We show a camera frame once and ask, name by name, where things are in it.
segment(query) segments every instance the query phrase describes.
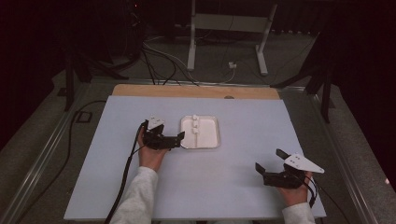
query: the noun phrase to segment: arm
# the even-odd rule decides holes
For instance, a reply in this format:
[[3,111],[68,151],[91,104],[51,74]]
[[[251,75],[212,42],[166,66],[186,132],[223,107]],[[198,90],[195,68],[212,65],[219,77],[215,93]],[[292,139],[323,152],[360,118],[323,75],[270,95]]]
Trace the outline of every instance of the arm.
[[[139,146],[143,146],[142,135],[143,133],[140,132]],[[120,203],[110,223],[151,223],[154,195],[158,183],[157,172],[167,151],[166,149],[154,150],[149,147],[142,147],[139,150],[140,167],[137,175],[125,191],[124,200]]]
[[[305,183],[309,184],[312,173],[306,172],[306,177]],[[315,224],[314,216],[307,202],[308,189],[305,185],[301,185],[297,189],[277,189],[288,206],[282,210],[285,224]]]
[[151,223],[157,182],[154,170],[140,166],[110,223]]

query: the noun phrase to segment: gray floor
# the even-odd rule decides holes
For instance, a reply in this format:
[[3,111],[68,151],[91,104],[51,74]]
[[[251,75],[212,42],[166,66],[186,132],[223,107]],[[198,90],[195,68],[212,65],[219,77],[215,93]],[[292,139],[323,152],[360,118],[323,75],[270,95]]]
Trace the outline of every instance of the gray floor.
[[[190,75],[199,81],[200,85],[219,85],[230,80],[233,75],[233,71],[227,67],[228,62],[236,62],[237,67],[233,79],[221,85],[265,86],[276,83],[299,71],[315,40],[309,35],[270,35],[264,52],[269,70],[267,77],[260,76],[258,72],[253,48],[258,41],[260,41],[259,36],[251,35],[231,45],[198,46],[195,70]],[[147,44],[151,48],[178,57],[183,63],[187,61],[189,39],[186,37],[177,38],[173,42],[163,38],[154,38],[147,41]],[[160,75],[168,77],[172,74],[172,64],[163,58],[148,56]],[[122,71],[121,74],[130,77],[127,83],[150,83],[148,69],[142,61]],[[179,71],[174,78],[182,85],[190,84]],[[303,87],[306,81],[307,79],[293,85]],[[2,215],[35,158],[46,146],[51,134],[65,116],[64,98],[56,96],[58,90],[64,86],[64,73],[56,76],[54,83],[56,88],[53,93],[46,98],[0,152],[0,182],[2,183],[0,185],[0,211]],[[93,100],[105,100],[117,83],[119,83],[117,80],[97,74],[91,84],[80,86],[82,91],[80,91],[81,95],[76,107]],[[361,214],[361,208],[368,207],[368,211],[373,213],[377,223],[396,223],[396,217],[393,216],[393,211],[396,211],[395,192],[391,186],[384,183],[385,176],[339,90],[332,87],[331,124],[324,124],[318,117],[316,97],[306,95],[302,88],[287,88],[280,92],[280,96],[290,112],[305,156],[326,170],[326,174],[316,175],[316,180],[340,205],[350,222],[370,223],[361,219],[367,216],[367,214]],[[103,108],[104,104],[90,105],[86,110],[93,113],[91,123],[74,125],[70,162],[21,223],[74,223],[63,220],[64,211]],[[27,204],[30,204],[48,185],[62,166],[67,152],[67,137],[67,131],[60,136],[47,168],[36,183]],[[345,175],[346,168],[340,166],[340,160],[334,153],[335,147],[341,149],[341,156],[346,161],[347,171],[352,178]],[[351,189],[348,184],[351,182],[358,186],[358,191]],[[323,192],[320,191],[319,194],[328,214],[323,218],[323,223],[346,223],[334,203]],[[361,201],[355,202],[357,197],[363,198],[365,204],[359,204]],[[262,223],[282,223],[282,221],[265,220]]]

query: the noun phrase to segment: white tray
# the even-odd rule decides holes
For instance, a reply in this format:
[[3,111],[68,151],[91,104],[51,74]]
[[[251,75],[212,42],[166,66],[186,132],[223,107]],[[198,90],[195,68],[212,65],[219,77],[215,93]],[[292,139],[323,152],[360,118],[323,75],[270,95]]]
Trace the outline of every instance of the white tray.
[[219,123],[213,116],[186,116],[180,122],[185,132],[181,145],[184,148],[214,148],[220,145]]

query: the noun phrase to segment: hand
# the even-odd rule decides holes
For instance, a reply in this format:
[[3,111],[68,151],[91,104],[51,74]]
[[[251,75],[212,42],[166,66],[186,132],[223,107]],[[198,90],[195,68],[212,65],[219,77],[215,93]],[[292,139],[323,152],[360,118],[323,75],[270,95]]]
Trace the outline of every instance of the hand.
[[[305,179],[305,183],[309,184],[309,180],[312,177],[312,172],[305,172],[305,175],[308,177]],[[277,188],[277,190],[280,192],[280,194],[282,194],[287,206],[292,206],[297,203],[306,203],[307,201],[308,188],[306,185],[301,185],[297,189]]]
[[158,172],[161,167],[161,163],[163,162],[163,157],[165,156],[165,153],[169,151],[169,149],[154,150],[149,147],[144,147],[143,130],[140,130],[137,142],[139,143],[139,146],[142,147],[139,150],[139,165],[148,167],[155,172]]

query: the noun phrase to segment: white tabletop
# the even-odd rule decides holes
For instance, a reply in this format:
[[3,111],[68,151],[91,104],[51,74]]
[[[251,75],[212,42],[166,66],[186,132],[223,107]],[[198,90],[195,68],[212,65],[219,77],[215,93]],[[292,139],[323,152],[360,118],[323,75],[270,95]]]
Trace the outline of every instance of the white tabletop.
[[[176,136],[187,115],[216,117],[220,134],[217,148],[174,148],[166,154],[153,219],[282,217],[281,196],[263,185],[254,166],[258,162],[268,172],[278,173],[283,161],[276,155],[277,148],[303,154],[282,100],[110,96],[65,219],[106,218],[137,128],[151,115],[165,119],[165,136]],[[135,156],[128,183],[137,166]],[[326,216],[319,197],[312,211],[315,217]]]

